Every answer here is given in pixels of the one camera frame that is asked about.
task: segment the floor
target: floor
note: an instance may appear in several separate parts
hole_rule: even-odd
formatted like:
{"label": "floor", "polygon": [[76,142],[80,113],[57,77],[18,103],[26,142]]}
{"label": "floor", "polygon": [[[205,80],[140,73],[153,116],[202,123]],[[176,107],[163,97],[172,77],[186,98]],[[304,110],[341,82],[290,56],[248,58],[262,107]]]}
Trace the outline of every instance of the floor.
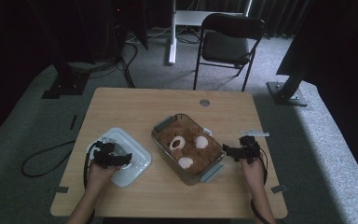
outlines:
{"label": "floor", "polygon": [[[165,35],[151,34],[149,50],[136,39],[126,45],[123,57],[127,63],[131,62],[130,72],[136,88],[192,89],[198,45],[189,42],[197,42],[197,38],[186,33],[179,37],[174,65],[167,63],[170,40]],[[280,183],[288,188],[283,196],[289,214],[278,223],[358,223],[358,166],[317,89],[309,83],[301,83],[299,90],[307,106],[276,105],[269,93],[267,82],[287,79],[287,76],[276,76],[276,70],[291,41],[283,37],[261,41],[246,87],[254,96],[263,130],[270,133],[268,147]],[[91,68],[84,63],[71,65],[79,70]],[[74,116],[84,118],[96,88],[127,87],[123,66],[107,67],[103,71],[92,69],[82,95],[41,99],[57,76],[54,67],[49,66],[18,101],[0,128],[0,223],[63,223],[66,220],[49,212],[66,161],[48,175],[37,178],[22,175],[21,165],[36,151],[76,140],[81,119],[73,123]],[[236,78],[234,74],[225,68],[204,67],[200,71],[198,90],[240,91],[243,74]],[[69,144],[42,154],[27,163],[26,171],[44,173],[70,150]],[[93,221],[102,222],[99,217]],[[231,219],[230,223],[253,221]]]}

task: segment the human hand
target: human hand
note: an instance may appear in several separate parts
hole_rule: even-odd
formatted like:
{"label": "human hand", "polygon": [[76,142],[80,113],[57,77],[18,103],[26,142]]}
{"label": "human hand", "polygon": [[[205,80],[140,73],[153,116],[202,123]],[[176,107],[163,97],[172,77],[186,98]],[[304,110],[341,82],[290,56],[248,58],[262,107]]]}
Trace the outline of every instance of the human hand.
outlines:
{"label": "human hand", "polygon": [[248,164],[246,159],[240,159],[243,178],[253,195],[264,190],[264,164],[261,160],[263,160],[263,155],[251,164]]}
{"label": "human hand", "polygon": [[118,166],[102,168],[100,165],[93,163],[89,167],[89,176],[87,180],[86,191],[100,194],[104,187],[109,183],[110,178],[120,169]]}

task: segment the baking dish handle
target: baking dish handle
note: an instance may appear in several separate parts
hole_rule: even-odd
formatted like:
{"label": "baking dish handle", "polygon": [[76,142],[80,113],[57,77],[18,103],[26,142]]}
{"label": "baking dish handle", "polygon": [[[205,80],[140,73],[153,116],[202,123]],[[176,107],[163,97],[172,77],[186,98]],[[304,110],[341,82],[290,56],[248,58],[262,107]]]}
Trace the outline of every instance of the baking dish handle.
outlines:
{"label": "baking dish handle", "polygon": [[201,177],[201,182],[208,183],[222,170],[222,168],[223,165],[218,162]]}
{"label": "baking dish handle", "polygon": [[154,130],[156,130],[157,133],[159,133],[162,129],[164,129],[167,125],[170,123],[176,121],[176,117],[174,116],[168,116],[166,119],[162,120],[160,123],[156,124],[154,126]]}

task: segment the black chair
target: black chair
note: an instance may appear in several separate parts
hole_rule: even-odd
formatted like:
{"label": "black chair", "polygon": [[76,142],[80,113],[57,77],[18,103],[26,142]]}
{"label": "black chair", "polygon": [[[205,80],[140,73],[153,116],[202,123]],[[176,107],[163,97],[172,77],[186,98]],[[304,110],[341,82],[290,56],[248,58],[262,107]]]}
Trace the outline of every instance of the black chair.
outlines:
{"label": "black chair", "polygon": [[[255,58],[255,49],[265,33],[265,23],[256,18],[213,13],[205,18],[201,25],[199,55],[197,58],[196,75],[193,90],[197,87],[200,64],[239,69],[248,64],[242,91]],[[248,39],[253,39],[249,49]],[[200,57],[212,63],[200,63]]]}

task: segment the black curtain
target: black curtain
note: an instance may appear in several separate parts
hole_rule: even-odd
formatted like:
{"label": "black curtain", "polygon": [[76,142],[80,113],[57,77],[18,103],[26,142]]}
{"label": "black curtain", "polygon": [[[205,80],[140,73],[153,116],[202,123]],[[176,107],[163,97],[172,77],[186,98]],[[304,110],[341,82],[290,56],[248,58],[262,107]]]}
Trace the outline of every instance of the black curtain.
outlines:
{"label": "black curtain", "polygon": [[358,163],[358,1],[315,0],[277,74],[318,88]]}

